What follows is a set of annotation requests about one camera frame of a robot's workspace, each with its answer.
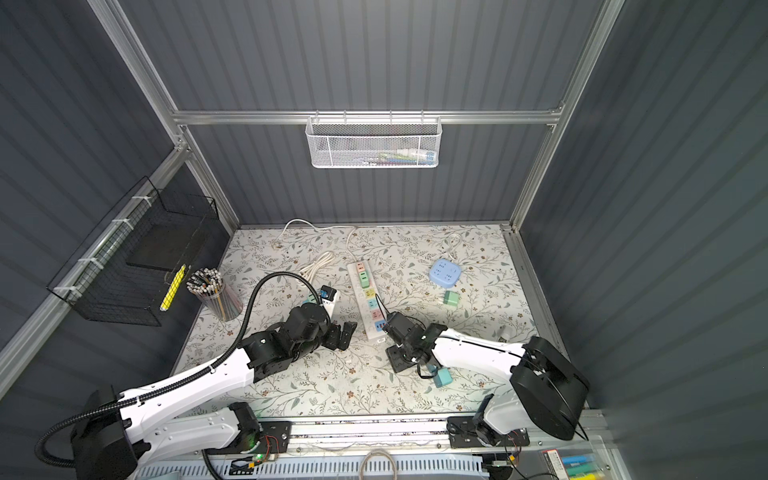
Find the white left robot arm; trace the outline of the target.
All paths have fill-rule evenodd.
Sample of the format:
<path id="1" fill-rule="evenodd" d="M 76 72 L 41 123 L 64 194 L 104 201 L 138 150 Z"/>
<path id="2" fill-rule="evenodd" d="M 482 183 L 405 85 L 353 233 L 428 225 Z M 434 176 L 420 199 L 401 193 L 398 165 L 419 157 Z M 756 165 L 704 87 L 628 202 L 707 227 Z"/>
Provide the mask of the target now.
<path id="1" fill-rule="evenodd" d="M 332 348 L 338 293 L 323 286 L 310 288 L 309 295 L 266 330 L 249 334 L 245 318 L 225 352 L 204 364 L 122 393 L 111 387 L 95 391 L 81 413 L 41 436 L 35 456 L 74 470 L 79 479 L 130 479 L 149 463 L 195 450 L 249 453 L 270 446 L 245 402 L 212 414 L 187 413 L 287 370 L 320 346 Z"/>

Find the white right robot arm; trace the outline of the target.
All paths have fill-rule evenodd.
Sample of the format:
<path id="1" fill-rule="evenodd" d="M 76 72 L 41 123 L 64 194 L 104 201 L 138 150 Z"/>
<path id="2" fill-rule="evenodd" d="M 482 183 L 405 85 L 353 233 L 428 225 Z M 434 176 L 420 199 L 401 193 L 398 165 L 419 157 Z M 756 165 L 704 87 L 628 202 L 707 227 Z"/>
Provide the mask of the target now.
<path id="1" fill-rule="evenodd" d="M 421 378 L 444 385 L 451 368 L 465 369 L 511 386 L 503 394 L 485 395 L 474 414 L 467 432 L 481 444 L 496 446 L 532 427 L 559 440 L 587 437 L 580 415 L 589 381 L 548 340 L 496 342 L 442 324 L 424 326 L 399 312 L 379 325 L 394 341 L 387 356 L 397 373 L 415 367 Z"/>

